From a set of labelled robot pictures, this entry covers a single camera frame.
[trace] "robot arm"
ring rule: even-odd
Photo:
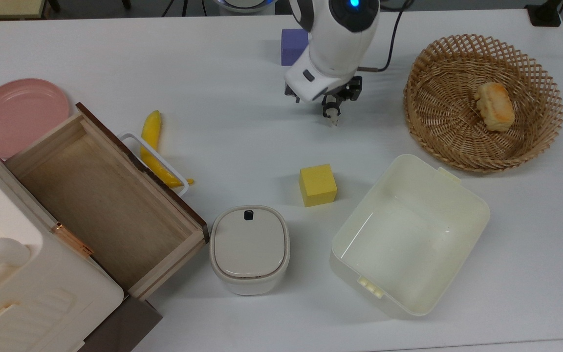
[[[290,0],[311,42],[286,72],[296,97],[311,102],[345,86],[375,36],[379,0]]]

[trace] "white container with lid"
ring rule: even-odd
[[[219,215],[210,234],[212,268],[235,294],[264,294],[281,280],[290,259],[282,215],[261,205]]]
[[[490,218],[460,180],[411,154],[395,159],[331,244],[331,268],[387,314],[429,313]]]

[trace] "white plastic bin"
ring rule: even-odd
[[[331,267],[385,312],[392,312],[392,300],[422,316],[449,287],[489,218],[488,205],[458,178],[404,154],[333,239]]]

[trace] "white plastic cabinet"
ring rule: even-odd
[[[0,162],[0,352],[75,352],[123,300]]]

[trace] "container lid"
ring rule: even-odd
[[[227,276],[258,278],[275,272],[286,256],[284,226],[264,207],[230,210],[214,229],[214,260]]]

